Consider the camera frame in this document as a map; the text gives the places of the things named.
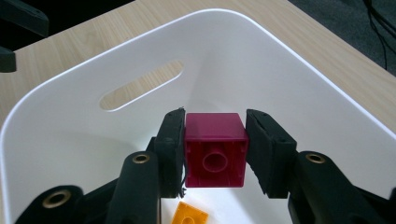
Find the gray carpet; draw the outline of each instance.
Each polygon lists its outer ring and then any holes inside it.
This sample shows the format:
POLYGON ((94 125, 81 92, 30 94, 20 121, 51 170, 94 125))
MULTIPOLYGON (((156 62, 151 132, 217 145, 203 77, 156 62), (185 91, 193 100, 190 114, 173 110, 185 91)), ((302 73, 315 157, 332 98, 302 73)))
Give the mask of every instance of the gray carpet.
MULTIPOLYGON (((396 76, 396 38, 372 17, 377 31, 388 43, 384 47, 370 24, 363 0, 290 0, 333 33, 396 76)), ((396 0, 372 0, 373 8, 394 27, 396 0)))

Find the wooden table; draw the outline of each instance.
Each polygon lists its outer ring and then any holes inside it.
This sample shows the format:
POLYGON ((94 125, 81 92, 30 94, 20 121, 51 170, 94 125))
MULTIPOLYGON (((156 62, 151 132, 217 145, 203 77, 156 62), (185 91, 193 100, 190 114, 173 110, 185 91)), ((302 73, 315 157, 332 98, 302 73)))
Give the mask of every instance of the wooden table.
POLYGON ((396 78, 287 0, 138 0, 19 49, 18 71, 0 74, 0 124, 23 95, 49 78, 155 27, 213 7, 256 21, 396 132, 396 78))

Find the magenta plastic block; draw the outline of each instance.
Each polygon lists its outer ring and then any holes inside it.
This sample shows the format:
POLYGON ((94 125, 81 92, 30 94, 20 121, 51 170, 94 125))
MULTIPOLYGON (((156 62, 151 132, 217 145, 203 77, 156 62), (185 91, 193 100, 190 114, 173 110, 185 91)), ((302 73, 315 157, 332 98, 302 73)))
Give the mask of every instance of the magenta plastic block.
POLYGON ((237 113, 186 116, 186 187, 243 187, 248 135, 237 113))

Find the white box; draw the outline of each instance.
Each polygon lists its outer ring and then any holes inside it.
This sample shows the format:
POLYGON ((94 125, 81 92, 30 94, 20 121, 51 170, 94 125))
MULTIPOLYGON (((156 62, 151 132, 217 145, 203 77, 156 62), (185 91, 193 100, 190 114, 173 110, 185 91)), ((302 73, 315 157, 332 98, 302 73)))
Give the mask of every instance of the white box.
MULTIPOLYGON (((192 13, 82 63, 29 92, 1 132, 7 222, 58 185, 87 193, 145 150, 166 112, 269 113, 298 142, 326 154, 356 186, 388 198, 396 186, 396 137, 318 70, 259 24, 236 12, 192 13), (115 111, 102 97, 164 63, 180 75, 115 111)), ((247 166, 241 189, 188 189, 184 202, 208 223, 291 223, 287 200, 269 200, 247 166)), ((163 200, 170 223, 178 199, 163 200)))

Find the orange block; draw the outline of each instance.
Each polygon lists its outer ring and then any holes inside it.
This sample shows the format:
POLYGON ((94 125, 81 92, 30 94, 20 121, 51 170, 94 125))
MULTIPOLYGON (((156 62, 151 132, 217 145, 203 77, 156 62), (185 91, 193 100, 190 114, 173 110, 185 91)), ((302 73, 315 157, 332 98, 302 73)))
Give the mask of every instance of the orange block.
POLYGON ((179 202, 172 224, 205 224, 209 215, 191 205, 179 202))

